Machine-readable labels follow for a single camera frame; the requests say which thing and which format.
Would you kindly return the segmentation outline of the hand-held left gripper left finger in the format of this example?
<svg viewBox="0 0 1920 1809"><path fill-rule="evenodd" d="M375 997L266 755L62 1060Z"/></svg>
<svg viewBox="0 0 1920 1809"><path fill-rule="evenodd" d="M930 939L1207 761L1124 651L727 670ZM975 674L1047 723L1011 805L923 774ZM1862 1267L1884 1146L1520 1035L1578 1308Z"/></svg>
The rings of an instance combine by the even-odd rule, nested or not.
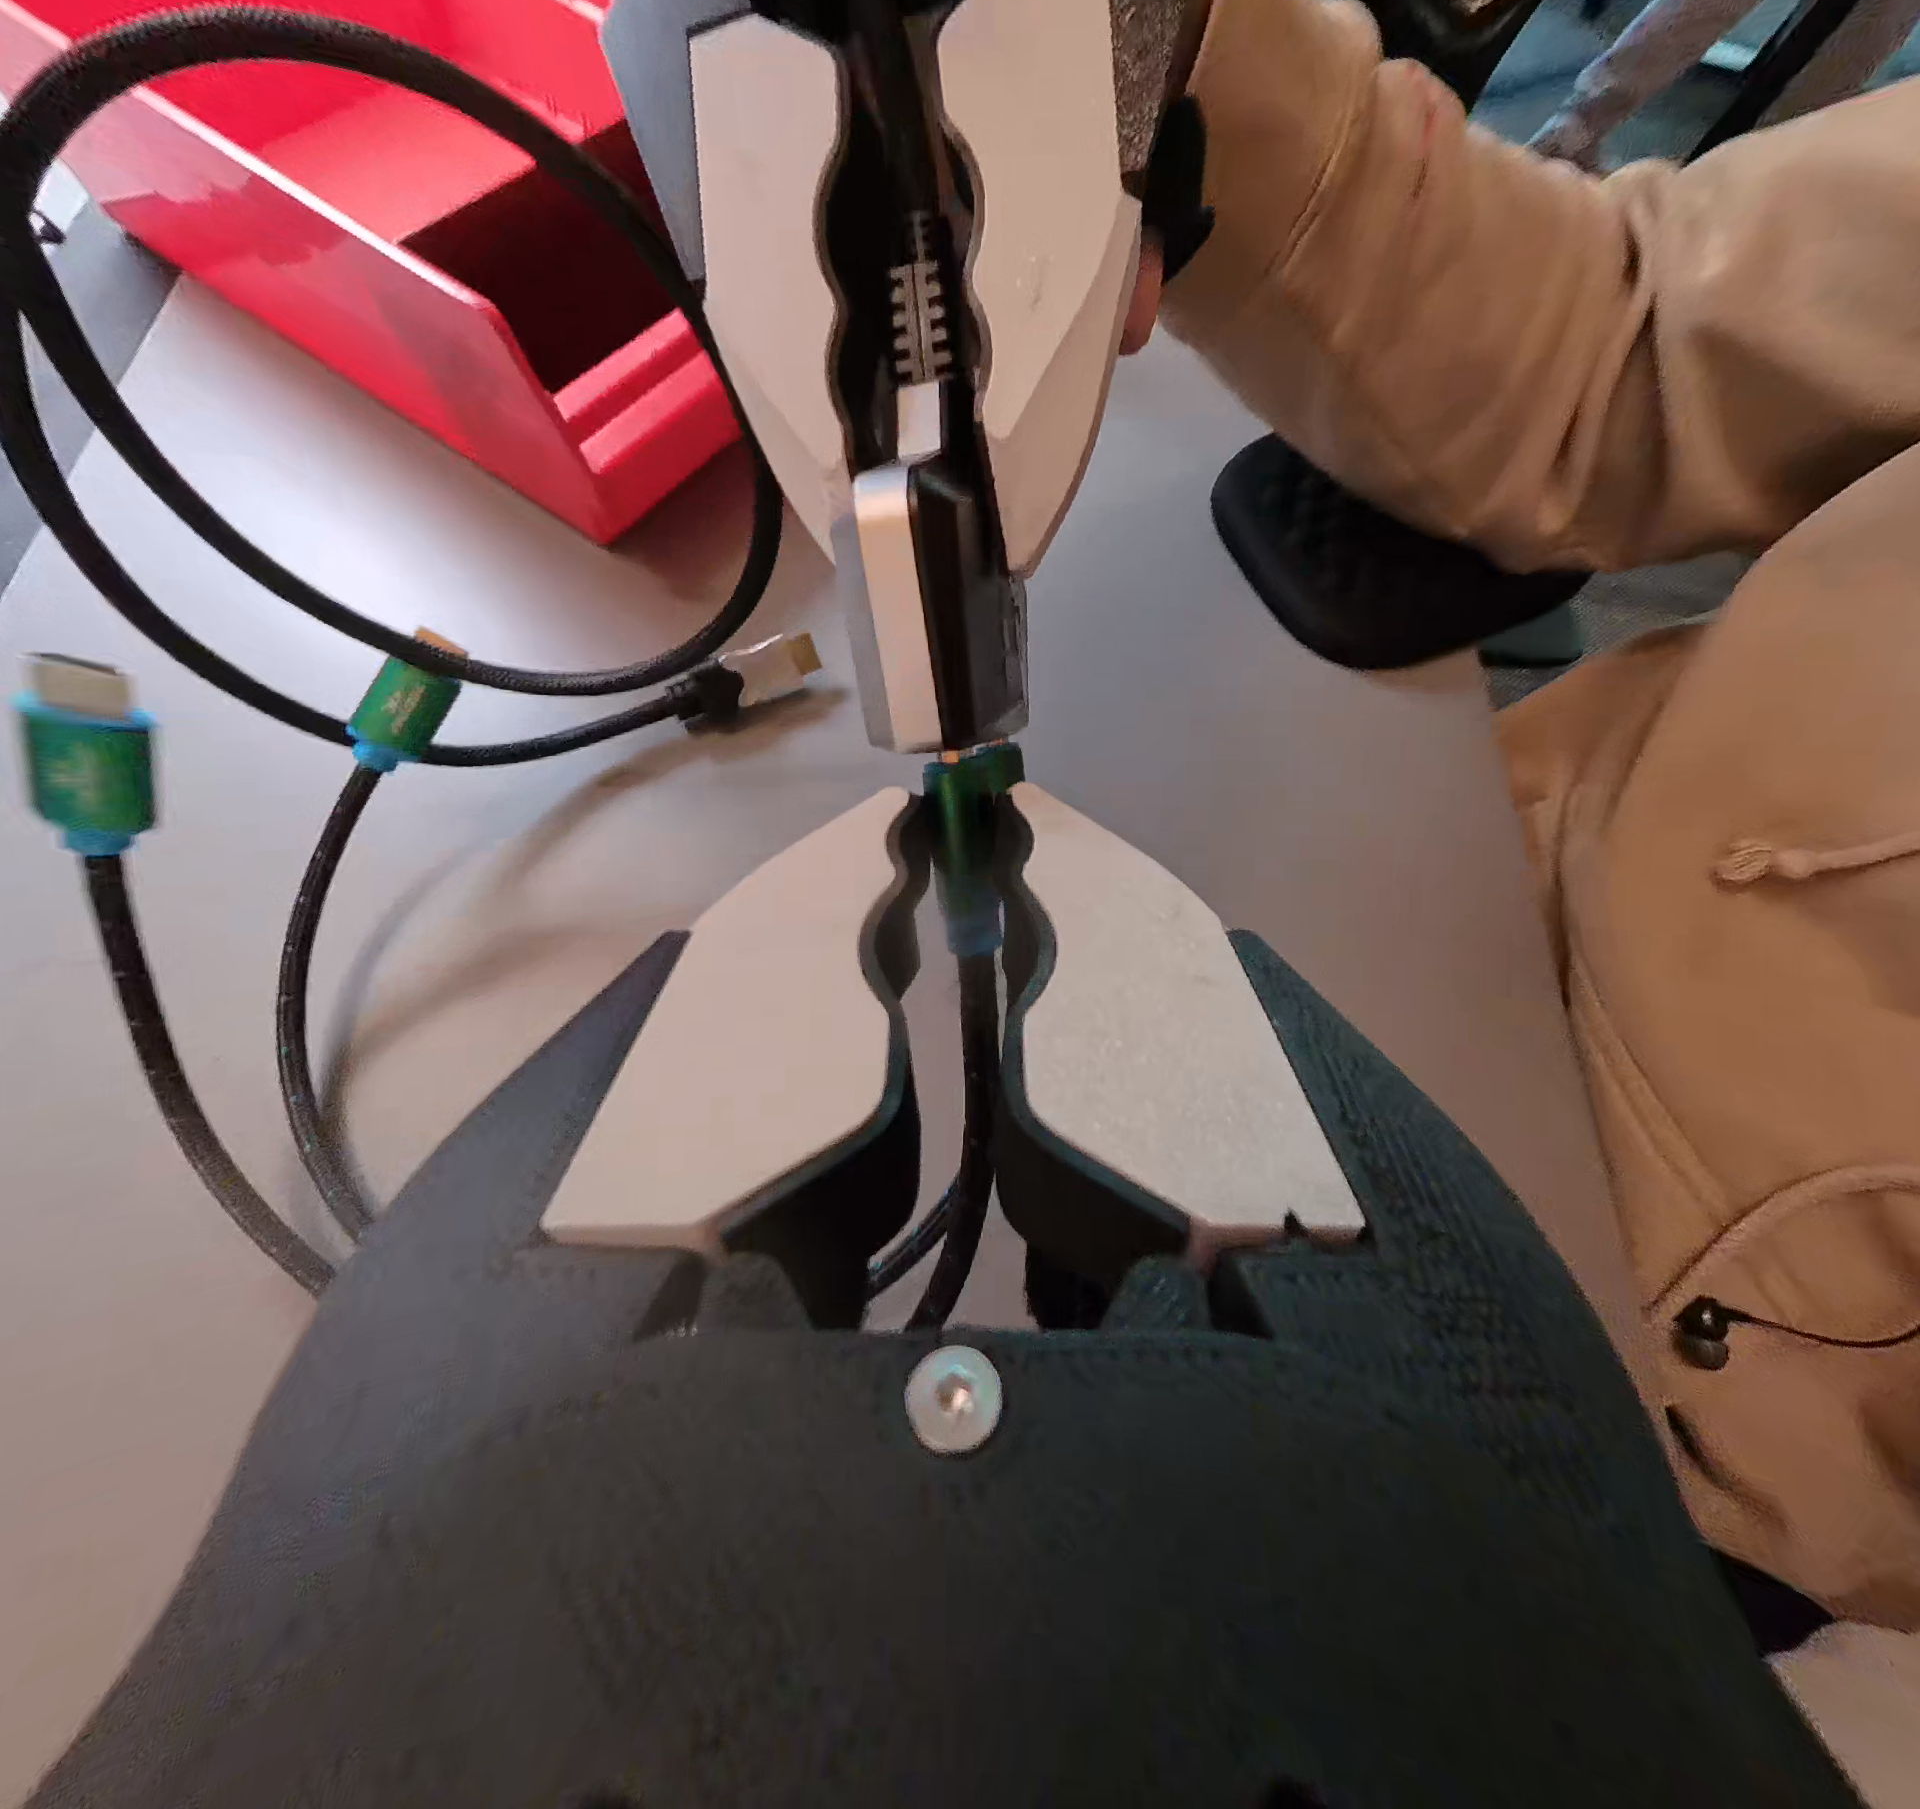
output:
<svg viewBox="0 0 1920 1809"><path fill-rule="evenodd" d="M883 788L693 921L546 1205L548 1237L715 1253L904 1108L914 816Z"/></svg>

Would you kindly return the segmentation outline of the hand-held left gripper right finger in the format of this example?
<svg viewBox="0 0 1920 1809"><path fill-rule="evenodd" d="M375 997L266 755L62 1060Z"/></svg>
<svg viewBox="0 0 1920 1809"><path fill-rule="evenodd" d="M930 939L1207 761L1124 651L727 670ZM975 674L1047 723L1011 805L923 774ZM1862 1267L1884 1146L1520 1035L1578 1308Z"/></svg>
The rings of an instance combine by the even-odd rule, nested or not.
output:
<svg viewBox="0 0 1920 1809"><path fill-rule="evenodd" d="M997 1184L1022 1240L1054 1266L1357 1243L1360 1205L1216 911L1034 785L1008 792L1000 846Z"/></svg>

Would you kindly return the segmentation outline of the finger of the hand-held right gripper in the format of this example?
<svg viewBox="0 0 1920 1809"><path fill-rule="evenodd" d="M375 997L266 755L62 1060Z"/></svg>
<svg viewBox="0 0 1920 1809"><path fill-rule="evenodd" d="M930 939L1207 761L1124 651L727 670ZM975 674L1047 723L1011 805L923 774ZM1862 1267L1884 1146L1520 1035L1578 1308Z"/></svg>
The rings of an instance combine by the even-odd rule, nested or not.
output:
<svg viewBox="0 0 1920 1809"><path fill-rule="evenodd" d="M835 281L828 202L851 135L835 48L762 16L690 40L704 315L737 408L800 525L860 572L858 428L890 416L887 320Z"/></svg>
<svg viewBox="0 0 1920 1809"><path fill-rule="evenodd" d="M1083 480L1138 265L1111 3L958 0L933 55L972 186L975 413L1006 567L1031 576Z"/></svg>

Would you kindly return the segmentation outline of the grey hdmi switch box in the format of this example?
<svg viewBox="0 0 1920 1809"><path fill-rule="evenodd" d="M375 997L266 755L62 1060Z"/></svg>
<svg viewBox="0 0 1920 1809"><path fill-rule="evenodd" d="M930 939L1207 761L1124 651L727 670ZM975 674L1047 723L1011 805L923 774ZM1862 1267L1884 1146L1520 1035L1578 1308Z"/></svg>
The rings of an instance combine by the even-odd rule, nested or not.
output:
<svg viewBox="0 0 1920 1809"><path fill-rule="evenodd" d="M1025 583L941 455L855 480L835 585L867 738L894 755L1011 740L1029 721Z"/></svg>

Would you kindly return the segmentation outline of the person's right forearm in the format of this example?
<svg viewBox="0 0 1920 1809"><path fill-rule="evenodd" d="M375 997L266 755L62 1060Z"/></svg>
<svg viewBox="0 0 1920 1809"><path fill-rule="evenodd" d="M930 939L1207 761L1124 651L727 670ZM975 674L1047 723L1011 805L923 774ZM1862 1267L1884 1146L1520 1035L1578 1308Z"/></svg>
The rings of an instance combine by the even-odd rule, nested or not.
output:
<svg viewBox="0 0 1920 1809"><path fill-rule="evenodd" d="M1915 449L1915 79L1607 180L1348 0L1209 0L1188 94L1216 224L1164 330L1405 525L1622 572L1766 548Z"/></svg>

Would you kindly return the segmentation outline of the person's right hand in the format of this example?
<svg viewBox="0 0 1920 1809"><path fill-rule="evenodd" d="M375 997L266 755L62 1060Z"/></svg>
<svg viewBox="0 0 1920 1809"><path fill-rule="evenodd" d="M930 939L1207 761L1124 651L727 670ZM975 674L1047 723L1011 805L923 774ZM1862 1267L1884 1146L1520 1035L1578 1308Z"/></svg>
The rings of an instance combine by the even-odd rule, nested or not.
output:
<svg viewBox="0 0 1920 1809"><path fill-rule="evenodd" d="M1196 244L1186 236L1175 237L1172 257L1163 231L1143 227L1132 298L1116 339L1116 356L1138 354L1153 337L1169 281L1178 279L1196 255Z"/></svg>

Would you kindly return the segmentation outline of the black earphone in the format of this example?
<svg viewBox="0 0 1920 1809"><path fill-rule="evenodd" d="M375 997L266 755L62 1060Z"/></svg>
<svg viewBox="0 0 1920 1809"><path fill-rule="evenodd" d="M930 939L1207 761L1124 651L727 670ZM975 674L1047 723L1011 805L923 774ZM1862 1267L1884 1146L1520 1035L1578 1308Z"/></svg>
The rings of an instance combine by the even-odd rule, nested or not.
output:
<svg viewBox="0 0 1920 1809"><path fill-rule="evenodd" d="M1917 1341L1917 1325L1913 1323L1900 1332L1875 1337L1827 1336L1747 1312L1712 1294L1693 1296L1673 1312L1670 1323L1670 1343L1677 1359L1708 1374L1718 1374L1728 1368L1735 1333L1771 1337L1831 1355L1878 1357L1913 1344Z"/></svg>

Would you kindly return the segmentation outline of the person's beige hoodie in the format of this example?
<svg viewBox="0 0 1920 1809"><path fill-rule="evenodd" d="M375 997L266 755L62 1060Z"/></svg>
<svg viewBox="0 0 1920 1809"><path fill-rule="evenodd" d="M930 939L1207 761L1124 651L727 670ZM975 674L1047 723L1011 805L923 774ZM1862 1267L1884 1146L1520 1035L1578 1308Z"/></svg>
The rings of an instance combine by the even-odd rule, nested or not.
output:
<svg viewBox="0 0 1920 1809"><path fill-rule="evenodd" d="M1709 622L1501 714L1693 1522L1843 1621L1915 1629L1917 500L1905 452L1768 548Z"/></svg>

